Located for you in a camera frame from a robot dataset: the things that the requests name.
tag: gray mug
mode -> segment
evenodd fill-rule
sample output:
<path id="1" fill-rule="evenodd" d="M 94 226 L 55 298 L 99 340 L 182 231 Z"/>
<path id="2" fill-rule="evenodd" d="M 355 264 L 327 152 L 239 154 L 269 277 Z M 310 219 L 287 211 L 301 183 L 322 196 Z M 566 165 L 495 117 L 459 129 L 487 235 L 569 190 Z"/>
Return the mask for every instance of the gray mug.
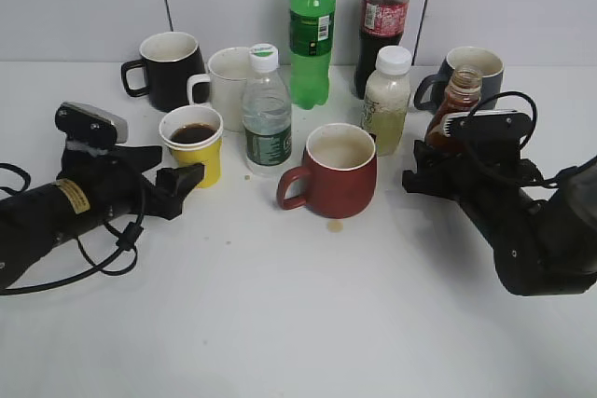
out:
<path id="1" fill-rule="evenodd" d="M 444 90 L 448 87 L 451 75 L 461 65 L 469 64 L 478 67 L 483 73 L 481 100 L 486 100 L 500 93 L 504 79 L 504 63 L 492 51 L 479 47 L 453 48 L 441 64 L 439 71 L 426 77 L 414 94 L 414 107 L 421 111 L 435 113 L 444 101 Z M 430 101 L 423 103 L 423 96 L 431 89 Z M 494 109 L 495 102 L 489 102 L 481 109 Z"/>

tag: white bottle cap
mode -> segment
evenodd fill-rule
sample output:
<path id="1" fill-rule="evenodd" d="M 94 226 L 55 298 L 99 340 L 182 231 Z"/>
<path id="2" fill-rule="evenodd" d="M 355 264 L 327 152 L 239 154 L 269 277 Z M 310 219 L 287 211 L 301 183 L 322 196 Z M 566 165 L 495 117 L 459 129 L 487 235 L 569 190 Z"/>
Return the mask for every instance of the white bottle cap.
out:
<path id="1" fill-rule="evenodd" d="M 412 65 L 412 55 L 404 47 L 384 47 L 377 54 L 375 68 L 386 75 L 405 75 Z"/>
<path id="2" fill-rule="evenodd" d="M 257 44 L 250 50 L 251 67 L 258 74 L 268 74 L 278 69 L 278 48 L 270 44 Z"/>

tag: white mug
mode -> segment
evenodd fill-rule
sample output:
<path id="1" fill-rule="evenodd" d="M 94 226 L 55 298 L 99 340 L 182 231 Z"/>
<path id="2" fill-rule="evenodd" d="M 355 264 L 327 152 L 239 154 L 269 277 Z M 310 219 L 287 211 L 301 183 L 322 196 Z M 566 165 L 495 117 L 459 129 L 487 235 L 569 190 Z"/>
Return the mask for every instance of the white mug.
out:
<path id="1" fill-rule="evenodd" d="M 207 62 L 209 74 L 194 75 L 187 82 L 188 102 L 193 104 L 193 87 L 211 83 L 210 101 L 224 119 L 224 129 L 243 131 L 243 94 L 251 75 L 249 47 L 219 50 Z"/>

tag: plastic bottle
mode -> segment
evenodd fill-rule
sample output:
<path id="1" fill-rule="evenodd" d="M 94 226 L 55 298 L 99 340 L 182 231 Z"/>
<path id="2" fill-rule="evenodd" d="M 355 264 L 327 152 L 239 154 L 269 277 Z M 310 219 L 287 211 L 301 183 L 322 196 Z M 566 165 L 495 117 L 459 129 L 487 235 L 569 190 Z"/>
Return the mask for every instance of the plastic bottle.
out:
<path id="1" fill-rule="evenodd" d="M 365 86 L 375 70 L 378 52 L 400 43 L 408 9 L 409 0 L 363 0 L 359 32 L 361 51 L 354 72 L 358 98 L 365 96 Z"/>
<path id="2" fill-rule="evenodd" d="M 452 112 L 468 112 L 481 98 L 483 73 L 472 65 L 462 65 L 454 70 L 450 83 L 444 91 L 444 101 L 431 119 L 425 143 L 446 153 L 465 151 L 463 144 L 453 137 L 444 134 L 441 119 Z"/>
<path id="3" fill-rule="evenodd" d="M 325 104 L 336 0 L 290 0 L 290 95 L 303 109 Z"/>
<path id="4" fill-rule="evenodd" d="M 384 47 L 365 90 L 361 127 L 375 135 L 378 156 L 394 154 L 404 130 L 410 98 L 412 55 L 398 46 Z"/>
<path id="5" fill-rule="evenodd" d="M 254 76 L 243 96 L 246 161 L 261 176 L 274 176 L 285 168 L 292 152 L 292 103 L 278 75 L 278 49 L 258 44 L 250 50 Z"/>

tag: red label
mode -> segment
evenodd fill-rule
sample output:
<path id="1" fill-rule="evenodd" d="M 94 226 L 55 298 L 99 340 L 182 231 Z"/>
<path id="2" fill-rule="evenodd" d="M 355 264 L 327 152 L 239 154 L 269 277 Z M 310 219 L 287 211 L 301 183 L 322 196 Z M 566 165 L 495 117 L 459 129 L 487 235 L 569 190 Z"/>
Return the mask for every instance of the red label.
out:
<path id="1" fill-rule="evenodd" d="M 379 37 L 404 33 L 409 4 L 397 0 L 363 0 L 361 29 Z"/>

